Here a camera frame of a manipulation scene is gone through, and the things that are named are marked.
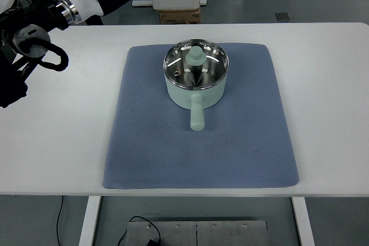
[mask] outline saucepan handle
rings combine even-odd
[[[194,93],[191,95],[191,128],[201,131],[205,127],[204,108],[202,107],[202,95]]]

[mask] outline table leg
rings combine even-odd
[[[89,196],[79,246],[92,246],[101,196]]]
[[[315,246],[304,197],[292,197],[301,246]]]

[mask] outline lid knob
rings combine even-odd
[[[206,62],[206,55],[200,46],[192,46],[186,55],[186,62],[192,66],[200,66]]]

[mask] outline stainless steel rim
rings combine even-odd
[[[187,44],[187,43],[198,43],[198,44],[203,44],[203,45],[210,45],[213,47],[216,47],[220,52],[223,53],[224,57],[225,57],[225,64],[226,64],[226,68],[225,71],[223,73],[223,75],[221,76],[221,78],[219,78],[216,82],[211,83],[209,85],[206,86],[199,86],[199,87],[193,87],[193,86],[186,86],[183,84],[180,84],[178,82],[176,82],[175,80],[173,80],[167,73],[166,71],[166,60],[168,58],[168,55],[170,55],[174,49],[178,48],[179,46],[183,45],[183,44]],[[226,76],[228,73],[228,68],[229,68],[229,59],[228,59],[228,55],[227,53],[223,50],[223,48],[221,48],[219,45],[209,41],[209,40],[202,40],[202,39],[190,39],[190,40],[184,40],[181,41],[180,43],[177,43],[176,45],[174,45],[173,47],[171,47],[171,49],[169,49],[169,51],[167,52],[165,58],[164,58],[164,63],[163,63],[163,70],[164,70],[164,74],[166,79],[172,83],[173,85],[181,88],[181,89],[186,89],[186,90],[205,90],[205,89],[210,89],[214,86],[216,86],[217,84],[219,84]]]

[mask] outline metal plate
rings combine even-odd
[[[161,234],[161,246],[268,246],[265,221],[153,222]],[[148,222],[128,222],[126,246],[146,246],[159,240]]]
[[[161,246],[196,246],[196,222],[152,222],[160,231]],[[128,222],[126,246],[146,246],[159,240],[157,230],[148,222]]]
[[[197,222],[198,246],[267,246],[265,221]]]

